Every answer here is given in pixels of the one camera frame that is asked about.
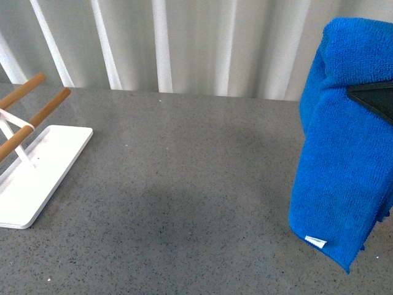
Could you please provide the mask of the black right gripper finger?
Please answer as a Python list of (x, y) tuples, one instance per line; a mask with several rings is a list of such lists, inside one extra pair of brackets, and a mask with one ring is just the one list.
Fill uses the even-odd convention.
[(392, 125), (392, 81), (351, 85), (347, 88), (347, 96)]

